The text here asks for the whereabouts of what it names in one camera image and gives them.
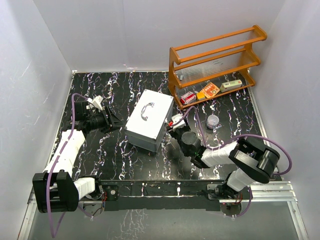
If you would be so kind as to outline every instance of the wooden shelf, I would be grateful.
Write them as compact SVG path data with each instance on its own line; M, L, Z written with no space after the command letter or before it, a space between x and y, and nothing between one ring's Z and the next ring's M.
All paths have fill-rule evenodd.
M256 83L248 74L248 68L259 65L261 61L253 52L252 43L264 41L266 38L267 34L259 26L254 25L240 31L179 47L171 47L168 85L179 107L184 109L240 89L254 86ZM219 79L219 77L233 72L240 72L248 84L190 105L182 105L180 103L182 95L180 93L185 93L185 88L189 89L192 86L193 91L195 91L195 88L201 87L204 83L208 83L208 81L215 83L217 78ZM223 81L215 85L219 88L225 82Z

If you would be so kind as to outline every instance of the black marble table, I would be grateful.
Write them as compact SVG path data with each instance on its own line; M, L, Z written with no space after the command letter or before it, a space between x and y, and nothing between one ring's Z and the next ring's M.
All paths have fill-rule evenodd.
M226 80L243 79L239 73L226 75ZM60 128L71 119L71 95L79 93L94 98L104 97L103 104L127 122L142 92L145 89L170 94L167 72L102 72L77 73L74 75L64 109ZM196 105L205 130L205 137L211 146L217 146L240 134L260 135L260 128L248 90L234 92ZM180 113L174 104L173 114ZM219 117L219 124L206 128L210 114ZM198 133L195 113L188 116L191 129ZM158 152L131 145L124 129L103 134L91 132L81 147L74 164L73 179L83 175L98 175L101 180L224 180L235 170L234 165L217 165L215 168L198 169L190 159L184 157L178 143L166 134Z

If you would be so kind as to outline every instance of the metal handle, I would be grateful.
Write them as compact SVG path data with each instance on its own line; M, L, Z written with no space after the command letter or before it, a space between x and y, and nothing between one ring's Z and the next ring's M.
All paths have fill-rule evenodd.
M147 121L147 119L148 119L148 116L144 116L144 113L145 113L145 111L146 111L146 108L147 108L148 106L154 107L154 105L155 105L154 102L149 102L147 105L145 105L145 106L142 108L142 110L141 110L141 118L142 118L143 120Z

